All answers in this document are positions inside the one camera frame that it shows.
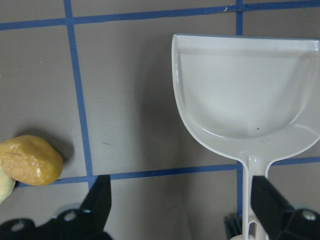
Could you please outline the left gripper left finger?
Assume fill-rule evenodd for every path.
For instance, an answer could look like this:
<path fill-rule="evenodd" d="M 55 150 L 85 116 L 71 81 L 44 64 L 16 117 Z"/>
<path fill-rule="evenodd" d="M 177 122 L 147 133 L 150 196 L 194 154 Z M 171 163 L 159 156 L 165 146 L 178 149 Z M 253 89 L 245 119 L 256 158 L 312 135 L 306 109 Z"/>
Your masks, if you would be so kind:
<path fill-rule="evenodd" d="M 100 175 L 79 208 L 64 210 L 36 226 L 28 218 L 8 220 L 0 225 L 2 240 L 110 240 L 104 231 L 112 206 L 111 180 Z"/>

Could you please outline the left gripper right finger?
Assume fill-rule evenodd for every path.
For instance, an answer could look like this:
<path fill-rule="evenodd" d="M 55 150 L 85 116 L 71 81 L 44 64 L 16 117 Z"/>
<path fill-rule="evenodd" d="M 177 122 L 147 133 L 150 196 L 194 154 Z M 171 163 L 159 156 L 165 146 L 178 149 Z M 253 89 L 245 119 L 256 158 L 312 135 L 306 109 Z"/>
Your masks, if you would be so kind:
<path fill-rule="evenodd" d="M 265 176 L 253 176 L 250 205 L 270 240 L 320 239 L 320 214 L 293 207 Z"/>

